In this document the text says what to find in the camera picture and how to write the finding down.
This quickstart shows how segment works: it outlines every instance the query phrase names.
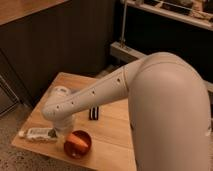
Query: metal rack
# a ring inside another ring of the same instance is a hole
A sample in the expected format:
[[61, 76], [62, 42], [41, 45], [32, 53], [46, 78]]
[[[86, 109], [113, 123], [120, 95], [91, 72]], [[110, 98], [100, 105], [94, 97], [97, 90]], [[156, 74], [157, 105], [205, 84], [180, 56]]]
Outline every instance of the metal rack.
[[19, 98], [0, 75], [0, 116], [6, 114], [19, 103]]

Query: wooden surface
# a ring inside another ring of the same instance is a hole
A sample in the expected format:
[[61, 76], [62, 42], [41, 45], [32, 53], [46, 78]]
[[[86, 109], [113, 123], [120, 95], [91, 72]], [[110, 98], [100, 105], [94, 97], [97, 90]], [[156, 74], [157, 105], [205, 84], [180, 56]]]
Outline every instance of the wooden surface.
[[[44, 120], [41, 107], [53, 86], [63, 85], [71, 89], [82, 89], [95, 79], [78, 75], [59, 73], [47, 92], [41, 98], [21, 130], [30, 127], [48, 127], [51, 123]], [[75, 115], [74, 130], [87, 131], [92, 137], [92, 148], [82, 159], [71, 159], [57, 148], [55, 143], [28, 142], [17, 135], [12, 145], [29, 151], [47, 155], [72, 164], [95, 170], [134, 171], [135, 160], [129, 127], [127, 100], [110, 103], [100, 107], [98, 121], [88, 120], [88, 110]]]
[[0, 25], [68, 0], [0, 0]]

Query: metal shelf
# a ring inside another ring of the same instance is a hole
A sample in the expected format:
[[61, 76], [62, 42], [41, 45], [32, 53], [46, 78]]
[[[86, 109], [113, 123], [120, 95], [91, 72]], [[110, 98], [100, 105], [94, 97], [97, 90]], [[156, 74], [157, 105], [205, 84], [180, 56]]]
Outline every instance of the metal shelf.
[[165, 10], [159, 7], [155, 7], [155, 6], [151, 6], [151, 5], [147, 5], [147, 4], [136, 4], [135, 1], [133, 0], [128, 0], [127, 1], [127, 5], [130, 7], [134, 7], [143, 11], [147, 11], [150, 13], [154, 13], [163, 17], [167, 17], [170, 19], [174, 19], [177, 21], [181, 21], [187, 24], [191, 24], [200, 28], [204, 28], [210, 31], [213, 31], [213, 23], [209, 22], [209, 21], [204, 21], [201, 19], [197, 19], [197, 18], [193, 18], [191, 16], [187, 16], [187, 15], [183, 15], [183, 14], [179, 14], [177, 12], [172, 12], [169, 10]]

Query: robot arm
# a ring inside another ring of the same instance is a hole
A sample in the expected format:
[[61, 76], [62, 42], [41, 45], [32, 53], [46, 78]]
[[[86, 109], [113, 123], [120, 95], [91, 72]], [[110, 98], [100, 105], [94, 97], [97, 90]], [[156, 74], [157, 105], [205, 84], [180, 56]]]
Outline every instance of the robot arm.
[[210, 170], [206, 87], [191, 66], [169, 53], [132, 62], [74, 94], [55, 89], [43, 115], [61, 127], [75, 112], [126, 97], [138, 170]]

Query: dark wall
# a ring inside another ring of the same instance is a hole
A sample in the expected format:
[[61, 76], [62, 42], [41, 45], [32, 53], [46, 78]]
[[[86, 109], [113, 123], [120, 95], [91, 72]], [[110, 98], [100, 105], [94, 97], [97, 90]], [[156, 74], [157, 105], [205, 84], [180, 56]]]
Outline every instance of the dark wall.
[[32, 104], [58, 72], [93, 75], [105, 67], [115, 1], [72, 0], [0, 27], [2, 53]]
[[[118, 39], [120, 29], [115, 29]], [[128, 7], [125, 38], [128, 46], [146, 54], [167, 51], [179, 55], [213, 83], [213, 32]]]

